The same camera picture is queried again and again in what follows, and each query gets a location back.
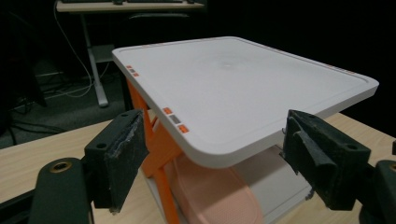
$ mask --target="white tray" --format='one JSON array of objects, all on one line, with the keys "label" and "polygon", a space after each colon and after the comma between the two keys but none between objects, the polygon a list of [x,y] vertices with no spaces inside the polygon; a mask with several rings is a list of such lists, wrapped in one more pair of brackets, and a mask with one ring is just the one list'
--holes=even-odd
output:
[{"label": "white tray", "polygon": [[370,77],[237,37],[112,52],[184,152],[213,168],[281,143],[290,109],[324,119],[378,86]]}]

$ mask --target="orange frame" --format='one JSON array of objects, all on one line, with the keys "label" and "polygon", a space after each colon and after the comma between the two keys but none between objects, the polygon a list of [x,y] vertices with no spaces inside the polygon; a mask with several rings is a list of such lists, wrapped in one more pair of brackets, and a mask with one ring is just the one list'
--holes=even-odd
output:
[{"label": "orange frame", "polygon": [[156,118],[150,120],[145,100],[128,80],[127,84],[134,108],[142,109],[144,112],[146,146],[149,154],[141,166],[143,173],[147,178],[154,178],[167,222],[177,224],[179,223],[177,209],[163,167],[180,155],[182,150],[163,125],[157,122]]}]

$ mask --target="dark background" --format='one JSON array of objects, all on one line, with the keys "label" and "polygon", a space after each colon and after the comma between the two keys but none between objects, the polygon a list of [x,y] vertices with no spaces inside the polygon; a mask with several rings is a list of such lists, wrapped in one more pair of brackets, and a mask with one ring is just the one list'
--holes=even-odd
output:
[{"label": "dark background", "polygon": [[[6,41],[1,42],[0,111],[14,106],[21,95],[45,105],[40,91],[32,85],[35,79],[30,69],[43,55],[51,58],[71,80],[84,74],[56,24],[53,3],[48,0],[1,2],[0,36]],[[379,87],[375,96],[342,113],[396,136],[393,118],[396,8],[390,1],[209,0],[207,9],[207,14],[193,18],[198,37],[239,36],[376,79]],[[88,64],[79,17],[68,13],[57,16]],[[96,41],[117,38],[118,23],[123,17],[122,14],[88,16],[98,24],[91,29],[97,34]],[[110,21],[111,25],[104,28],[100,26],[102,21]]]}]

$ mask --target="desk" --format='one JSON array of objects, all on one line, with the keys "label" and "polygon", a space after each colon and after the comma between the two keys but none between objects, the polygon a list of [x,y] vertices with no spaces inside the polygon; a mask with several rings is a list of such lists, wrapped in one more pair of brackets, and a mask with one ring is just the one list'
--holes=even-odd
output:
[{"label": "desk", "polygon": [[[396,138],[381,133],[371,127],[335,114],[327,119],[332,126],[348,134],[372,150],[370,164],[380,160],[396,160],[391,155],[392,142]],[[109,123],[102,122],[67,133],[39,139],[30,143],[0,150],[0,203],[20,195],[35,187],[38,171],[47,163],[64,158],[82,158],[83,148]],[[359,223],[361,205],[356,203],[350,212],[331,211],[324,206],[318,196],[303,202],[283,216],[277,223]],[[161,211],[152,197],[145,177],[138,174],[131,192],[116,216],[106,209],[93,209],[95,223],[165,223]]]},{"label": "desk", "polygon": [[204,9],[202,4],[188,4],[183,3],[126,3],[124,2],[121,6],[116,6],[112,2],[102,3],[63,3],[61,0],[58,1],[56,9],[59,12],[76,13],[80,15],[83,32],[85,35],[85,42],[87,45],[87,51],[90,58],[94,87],[98,104],[101,107],[108,105],[105,91],[100,81],[96,64],[101,62],[110,62],[111,50],[114,49],[113,45],[103,46],[92,46],[87,29],[87,22],[84,14],[87,13],[120,13],[120,12],[139,12],[139,11],[189,11]]}]

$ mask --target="pink object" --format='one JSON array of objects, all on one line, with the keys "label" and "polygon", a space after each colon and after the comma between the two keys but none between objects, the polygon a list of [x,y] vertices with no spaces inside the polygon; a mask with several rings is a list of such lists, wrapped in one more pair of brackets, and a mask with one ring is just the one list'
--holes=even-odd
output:
[{"label": "pink object", "polygon": [[190,224],[263,223],[259,203],[233,168],[205,168],[182,154],[165,166],[165,172]]}]

